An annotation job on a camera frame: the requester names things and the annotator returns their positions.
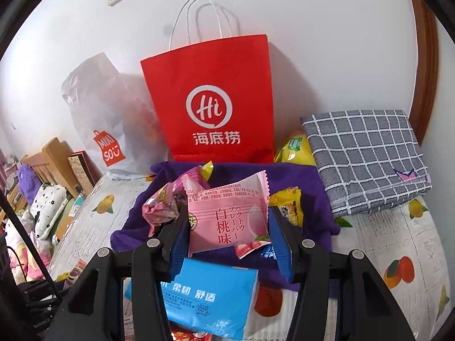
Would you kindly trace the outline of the pink triangular snack pack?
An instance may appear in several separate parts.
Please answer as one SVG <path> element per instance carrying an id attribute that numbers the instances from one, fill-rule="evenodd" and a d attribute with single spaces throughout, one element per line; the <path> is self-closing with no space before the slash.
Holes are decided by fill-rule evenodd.
<path id="1" fill-rule="evenodd" d="M 142 216 L 150 226 L 148 237 L 152 237 L 163 224 L 177 218 L 185 205 L 187 195 L 180 179 L 168 182 L 155 192 L 142 206 Z"/>

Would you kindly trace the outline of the pink peach cake packet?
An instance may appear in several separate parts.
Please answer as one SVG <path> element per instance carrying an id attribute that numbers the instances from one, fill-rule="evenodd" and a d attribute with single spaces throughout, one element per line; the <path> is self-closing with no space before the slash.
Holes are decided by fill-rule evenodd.
<path id="1" fill-rule="evenodd" d="M 211 189 L 188 176 L 182 182 L 191 224 L 188 255 L 234 247 L 242 259 L 269 244 L 266 171 Z"/>

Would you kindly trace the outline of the blue chocolate chip cookie bag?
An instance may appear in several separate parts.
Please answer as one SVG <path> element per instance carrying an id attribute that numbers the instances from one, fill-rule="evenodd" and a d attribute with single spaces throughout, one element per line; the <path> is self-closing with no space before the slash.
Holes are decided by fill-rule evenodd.
<path id="1" fill-rule="evenodd" d="M 274 247 L 272 244 L 266 245 L 261 252 L 261 258 L 267 259 L 267 260 L 276 260 L 276 255 L 274 251 Z"/>

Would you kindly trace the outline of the purple fleece blanket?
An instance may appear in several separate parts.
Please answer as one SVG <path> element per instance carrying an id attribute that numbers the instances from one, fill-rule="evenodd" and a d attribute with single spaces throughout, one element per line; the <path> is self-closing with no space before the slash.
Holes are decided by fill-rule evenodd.
<path id="1" fill-rule="evenodd" d="M 187 199 L 192 221 L 189 256 L 209 263 L 256 269 L 258 281 L 274 288 L 296 291 L 280 274 L 268 238 L 270 200 L 288 188 L 301 193 L 302 233 L 327 251 L 341 229 L 331 212 L 328 197 L 316 168 L 309 165 L 217 163 L 208 181 L 192 174 L 196 163 L 164 162 L 152 166 L 154 180 L 136 199 L 122 229 L 110 237 L 116 252 L 132 250 L 147 241 L 152 224 L 143 218 L 143 206 L 163 187 L 179 185 Z"/>

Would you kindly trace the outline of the yellow triangular snack pack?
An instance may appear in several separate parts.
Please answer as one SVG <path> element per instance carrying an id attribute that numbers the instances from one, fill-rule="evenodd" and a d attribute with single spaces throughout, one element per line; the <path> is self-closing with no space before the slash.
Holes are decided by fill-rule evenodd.
<path id="1" fill-rule="evenodd" d="M 290 224 L 303 227 L 304 213 L 301 208 L 301 189 L 299 187 L 288 187 L 272 194 L 268 204 L 278 207 Z"/>

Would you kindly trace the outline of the magenta crumpled snack wrapper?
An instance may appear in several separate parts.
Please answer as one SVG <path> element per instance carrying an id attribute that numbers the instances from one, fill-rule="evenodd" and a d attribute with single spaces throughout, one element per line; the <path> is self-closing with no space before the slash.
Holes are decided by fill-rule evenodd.
<path id="1" fill-rule="evenodd" d="M 214 170 L 214 164 L 212 161 L 205 163 L 204 165 L 196 165 L 193 168 L 187 170 L 182 175 L 180 175 L 174 182 L 173 191 L 180 192 L 183 191 L 183 182 L 182 179 L 184 176 L 192 178 L 195 182 L 198 182 L 205 189 L 209 189 L 208 180 L 211 177 L 211 174 Z"/>

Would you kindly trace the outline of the red snack packet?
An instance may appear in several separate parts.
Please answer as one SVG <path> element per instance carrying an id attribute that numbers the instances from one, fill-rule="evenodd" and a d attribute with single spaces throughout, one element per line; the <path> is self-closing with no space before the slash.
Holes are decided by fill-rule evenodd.
<path id="1" fill-rule="evenodd" d="M 192 331 L 173 327 L 171 335 L 174 341 L 211 341 L 212 335 L 206 332 Z"/>

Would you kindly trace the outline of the brown framed picture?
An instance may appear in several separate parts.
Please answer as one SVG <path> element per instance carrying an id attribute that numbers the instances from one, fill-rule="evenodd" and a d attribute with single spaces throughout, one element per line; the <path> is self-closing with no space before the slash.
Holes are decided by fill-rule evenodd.
<path id="1" fill-rule="evenodd" d="M 101 177 L 99 170 L 85 151 L 73 152 L 68 161 L 79 186 L 89 195 Z"/>

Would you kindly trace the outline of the grey checked folded cloth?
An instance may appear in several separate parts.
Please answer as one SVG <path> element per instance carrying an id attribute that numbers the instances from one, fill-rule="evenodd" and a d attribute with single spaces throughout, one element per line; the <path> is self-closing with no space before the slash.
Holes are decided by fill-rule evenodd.
<path id="1" fill-rule="evenodd" d="M 392 209 L 432 188 L 402 110 L 312 114 L 301 125 L 336 218 Z"/>

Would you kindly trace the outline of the fruit print lace tablecloth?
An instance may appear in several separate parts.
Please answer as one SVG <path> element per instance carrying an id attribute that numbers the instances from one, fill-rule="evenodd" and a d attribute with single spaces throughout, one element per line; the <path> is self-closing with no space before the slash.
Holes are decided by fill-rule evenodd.
<path id="1" fill-rule="evenodd" d="M 150 181 L 104 176 L 76 213 L 49 265 L 52 278 L 89 262 L 121 229 Z M 450 315 L 450 279 L 443 245 L 428 205 L 417 197 L 398 208 L 340 220 L 337 253 L 360 249 L 390 287 L 416 340 L 430 340 Z"/>

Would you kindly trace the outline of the white black dotted pillow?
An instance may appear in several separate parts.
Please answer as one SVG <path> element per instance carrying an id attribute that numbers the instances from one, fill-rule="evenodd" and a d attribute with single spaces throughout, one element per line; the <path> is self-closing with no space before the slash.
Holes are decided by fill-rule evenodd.
<path id="1" fill-rule="evenodd" d="M 45 240 L 57 218 L 68 203 L 67 189 L 61 185 L 44 183 L 39 188 L 30 207 L 35 220 L 36 239 Z"/>

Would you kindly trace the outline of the white Miniso plastic bag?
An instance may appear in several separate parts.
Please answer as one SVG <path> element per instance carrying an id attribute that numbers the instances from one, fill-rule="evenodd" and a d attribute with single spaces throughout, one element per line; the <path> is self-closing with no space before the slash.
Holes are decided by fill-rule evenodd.
<path id="1" fill-rule="evenodd" d="M 75 68 L 62 84 L 74 127 L 98 170 L 118 179 L 150 176 L 169 149 L 141 76 L 124 76 L 105 53 Z"/>

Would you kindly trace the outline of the wooden chair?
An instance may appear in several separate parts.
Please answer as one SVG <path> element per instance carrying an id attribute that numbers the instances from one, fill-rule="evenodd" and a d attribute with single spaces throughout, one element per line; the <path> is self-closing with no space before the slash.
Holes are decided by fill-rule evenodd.
<path id="1" fill-rule="evenodd" d="M 21 158 L 20 164 L 28 165 L 41 182 L 64 186 L 71 196 L 76 198 L 79 195 L 76 190 L 79 182 L 69 165 L 68 157 L 71 154 L 68 144 L 54 137 L 42 147 L 40 152 Z"/>

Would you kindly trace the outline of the red paper Haidilao bag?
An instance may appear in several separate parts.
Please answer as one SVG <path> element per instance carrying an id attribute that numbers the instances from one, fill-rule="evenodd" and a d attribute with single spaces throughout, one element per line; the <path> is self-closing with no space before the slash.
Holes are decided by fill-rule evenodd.
<path id="1" fill-rule="evenodd" d="M 202 41 L 141 61 L 172 159 L 271 163 L 272 75 L 265 35 Z"/>

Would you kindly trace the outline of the brown wooden door frame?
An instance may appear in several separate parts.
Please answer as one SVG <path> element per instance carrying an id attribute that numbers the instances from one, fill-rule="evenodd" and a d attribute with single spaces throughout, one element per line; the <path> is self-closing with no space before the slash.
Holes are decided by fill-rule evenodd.
<path id="1" fill-rule="evenodd" d="M 436 98 L 439 38 L 436 17 L 423 0 L 411 0 L 416 27 L 417 66 L 409 121 L 417 142 L 423 143 Z"/>

